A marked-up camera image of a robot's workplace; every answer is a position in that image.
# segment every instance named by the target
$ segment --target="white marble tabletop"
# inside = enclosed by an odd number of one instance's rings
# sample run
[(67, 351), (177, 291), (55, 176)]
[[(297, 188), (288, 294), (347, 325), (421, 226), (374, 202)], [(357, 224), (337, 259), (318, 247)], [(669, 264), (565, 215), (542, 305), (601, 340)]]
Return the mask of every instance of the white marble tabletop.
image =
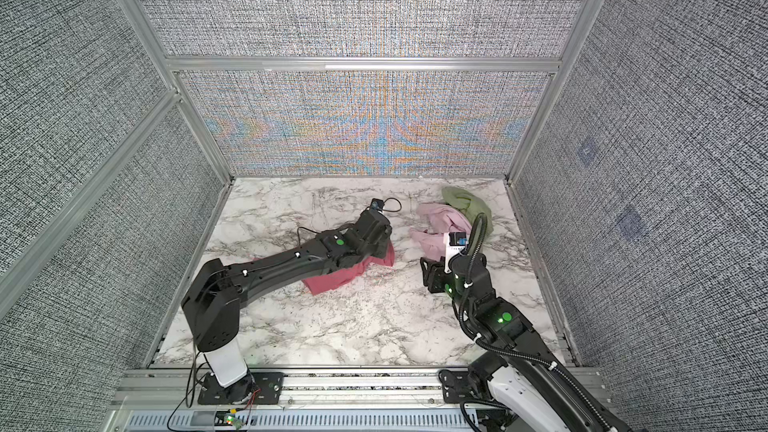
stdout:
[[(296, 246), (296, 227), (325, 230), (353, 222), (371, 198), (398, 197), (392, 224), (394, 267), (371, 265), (337, 290), (312, 296), (302, 282), (271, 292), (240, 312), (237, 341), (251, 366), (457, 365), (482, 354), (461, 332), (446, 294), (422, 284), (420, 246), (410, 227), (426, 229), (419, 203), (440, 202), (444, 186), (458, 186), (485, 200), (493, 233), (483, 251), (496, 293), (533, 323), (561, 356), (552, 320), (512, 207), (498, 178), (241, 178), (216, 224), (200, 262), (248, 262)], [(179, 310), (155, 361), (188, 364), (191, 334)]]

